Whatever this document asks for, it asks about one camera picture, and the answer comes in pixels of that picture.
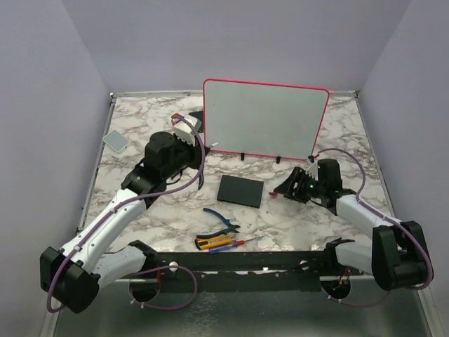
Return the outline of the pink framed whiteboard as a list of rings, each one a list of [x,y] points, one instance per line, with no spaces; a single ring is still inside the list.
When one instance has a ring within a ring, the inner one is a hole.
[[[203,132],[215,151],[302,160],[314,152],[330,91],[231,79],[203,82]]]

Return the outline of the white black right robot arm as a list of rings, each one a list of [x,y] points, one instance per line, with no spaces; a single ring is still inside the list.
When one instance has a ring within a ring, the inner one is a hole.
[[[338,239],[326,248],[323,269],[332,275],[355,267],[372,275],[385,291],[422,289],[434,278],[422,227],[415,221],[392,218],[345,188],[335,159],[320,159],[307,170],[296,166],[273,191],[302,204],[315,202],[333,215],[357,226],[370,240],[368,246]]]

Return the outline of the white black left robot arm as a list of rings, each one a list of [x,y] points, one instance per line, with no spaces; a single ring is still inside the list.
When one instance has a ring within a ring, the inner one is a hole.
[[[80,233],[40,256],[40,283],[47,293],[51,313],[57,300],[73,313],[84,311],[99,291],[116,280],[136,273],[147,277],[154,271],[154,250],[136,241],[116,253],[106,252],[110,244],[161,196],[170,194],[167,180],[186,168],[197,171],[193,179],[175,188],[179,192],[203,173],[209,147],[198,131],[189,129],[153,134],[143,159],[125,177],[107,207]]]

